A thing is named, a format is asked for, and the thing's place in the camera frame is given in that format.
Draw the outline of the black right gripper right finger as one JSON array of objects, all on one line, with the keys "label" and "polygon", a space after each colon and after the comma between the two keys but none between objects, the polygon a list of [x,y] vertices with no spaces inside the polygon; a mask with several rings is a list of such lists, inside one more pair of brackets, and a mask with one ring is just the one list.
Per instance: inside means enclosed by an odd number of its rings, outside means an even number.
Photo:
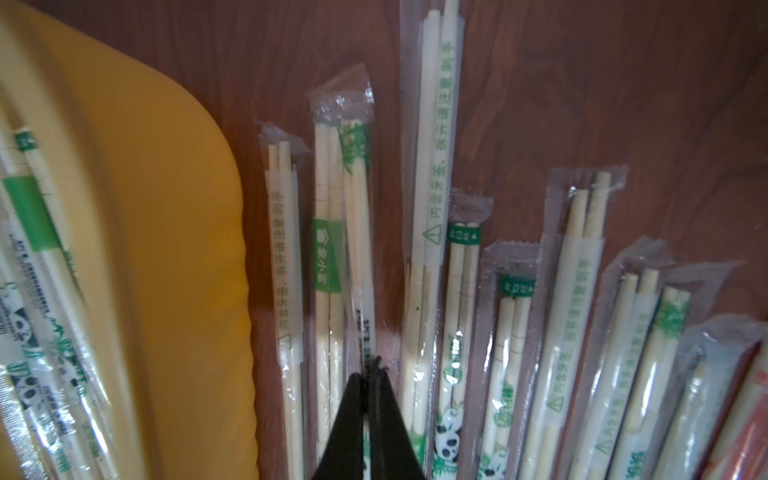
[{"label": "black right gripper right finger", "polygon": [[373,480],[424,480],[388,371],[377,357],[367,379],[367,414],[370,428],[370,462]]}]

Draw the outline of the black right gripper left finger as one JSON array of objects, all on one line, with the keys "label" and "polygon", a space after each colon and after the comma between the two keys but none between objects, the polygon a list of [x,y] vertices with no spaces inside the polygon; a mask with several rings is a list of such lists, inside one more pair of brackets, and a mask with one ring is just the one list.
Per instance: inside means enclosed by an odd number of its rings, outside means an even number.
[{"label": "black right gripper left finger", "polygon": [[362,480],[364,461],[364,379],[352,374],[313,480]]}]

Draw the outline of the green tip chopsticks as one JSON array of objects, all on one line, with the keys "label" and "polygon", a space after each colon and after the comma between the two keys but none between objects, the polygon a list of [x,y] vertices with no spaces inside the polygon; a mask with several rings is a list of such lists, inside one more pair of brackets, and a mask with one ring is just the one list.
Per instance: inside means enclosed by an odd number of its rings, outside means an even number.
[{"label": "green tip chopsticks", "polygon": [[660,274],[648,333],[610,463],[609,479],[645,479],[681,339],[703,323],[739,260],[674,267]]}]

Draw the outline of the red striped chopsticks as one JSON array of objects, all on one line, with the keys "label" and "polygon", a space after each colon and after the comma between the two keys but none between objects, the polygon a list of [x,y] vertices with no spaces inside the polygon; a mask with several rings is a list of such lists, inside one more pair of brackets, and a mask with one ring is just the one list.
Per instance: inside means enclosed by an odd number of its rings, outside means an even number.
[{"label": "red striped chopsticks", "polygon": [[761,342],[702,479],[760,479],[767,469],[767,341]]}]

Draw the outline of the long plain chopsticks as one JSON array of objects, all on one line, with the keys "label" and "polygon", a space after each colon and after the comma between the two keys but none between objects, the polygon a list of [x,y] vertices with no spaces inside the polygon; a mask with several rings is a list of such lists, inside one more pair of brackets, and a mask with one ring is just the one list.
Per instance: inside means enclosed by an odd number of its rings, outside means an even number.
[{"label": "long plain chopsticks", "polygon": [[400,409],[427,456],[463,49],[460,1],[400,4],[405,300]]}]

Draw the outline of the white sleeve chopsticks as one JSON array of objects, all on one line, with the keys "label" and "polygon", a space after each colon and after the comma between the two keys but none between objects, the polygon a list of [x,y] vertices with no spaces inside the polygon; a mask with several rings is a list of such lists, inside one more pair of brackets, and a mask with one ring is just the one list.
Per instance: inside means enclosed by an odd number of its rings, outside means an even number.
[{"label": "white sleeve chopsticks", "polygon": [[551,479],[574,395],[613,197],[627,165],[552,170],[542,231],[546,293],[542,346],[519,479]]}]

